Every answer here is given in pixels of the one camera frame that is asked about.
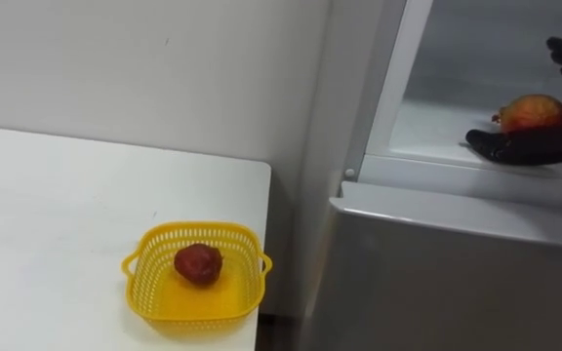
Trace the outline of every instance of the red fruit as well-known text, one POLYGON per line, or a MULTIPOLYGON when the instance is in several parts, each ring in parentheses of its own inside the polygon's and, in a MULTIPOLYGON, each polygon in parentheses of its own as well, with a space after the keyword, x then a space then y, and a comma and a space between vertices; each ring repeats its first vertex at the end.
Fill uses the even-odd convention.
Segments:
POLYGON ((562 128, 562 102, 546 95, 526 95, 515 99, 492 118, 503 133, 539 127, 562 128))
POLYGON ((205 244, 193 244, 175 254, 175 269, 192 284, 206 287, 219 279, 221 252, 205 244))

